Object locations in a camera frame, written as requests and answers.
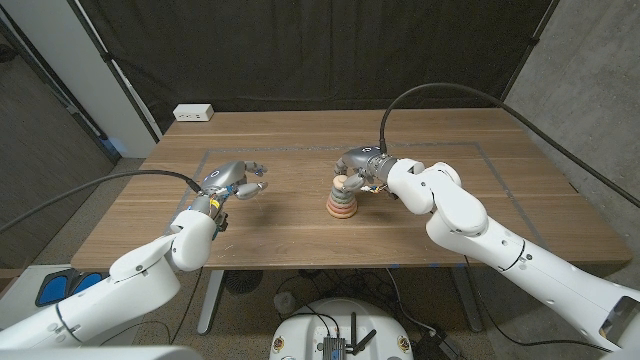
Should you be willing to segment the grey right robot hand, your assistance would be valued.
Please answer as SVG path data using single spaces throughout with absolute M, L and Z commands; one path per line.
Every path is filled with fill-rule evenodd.
M 397 158 L 383 153 L 378 146 L 351 149 L 337 160 L 334 174 L 347 175 L 349 169 L 354 173 L 340 185 L 336 185 L 336 188 L 342 192 L 354 192 L 360 190 L 366 182 L 372 184 L 375 179 L 386 184 L 389 172 L 397 161 Z

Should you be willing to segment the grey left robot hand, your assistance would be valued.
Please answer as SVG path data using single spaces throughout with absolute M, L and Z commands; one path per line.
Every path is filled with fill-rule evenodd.
M 209 175 L 201 183 L 201 191 L 193 200 L 189 210 L 198 211 L 215 217 L 221 212 L 226 200 L 235 196 L 248 200 L 268 186 L 267 182 L 249 183 L 249 173 L 262 177 L 267 168 L 253 161 L 232 161 L 226 163 Z

